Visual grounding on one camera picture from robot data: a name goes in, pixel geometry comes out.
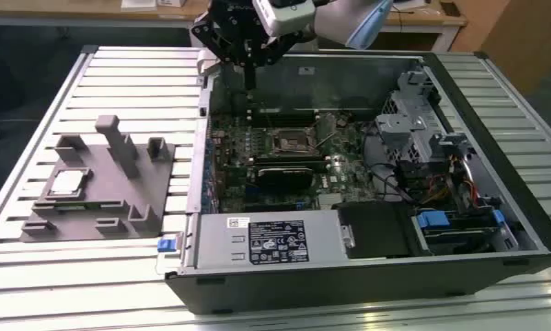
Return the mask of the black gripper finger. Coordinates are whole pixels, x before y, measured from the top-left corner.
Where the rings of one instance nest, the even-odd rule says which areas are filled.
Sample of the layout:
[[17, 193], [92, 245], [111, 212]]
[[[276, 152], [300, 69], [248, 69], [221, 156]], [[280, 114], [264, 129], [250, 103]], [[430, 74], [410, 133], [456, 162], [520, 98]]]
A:
[[204, 12], [196, 18], [191, 33], [223, 64], [238, 64], [236, 36], [221, 26], [211, 12]]
[[276, 37], [272, 41], [248, 39], [244, 41], [244, 88], [256, 88], [256, 69], [274, 65], [299, 41], [299, 31]]

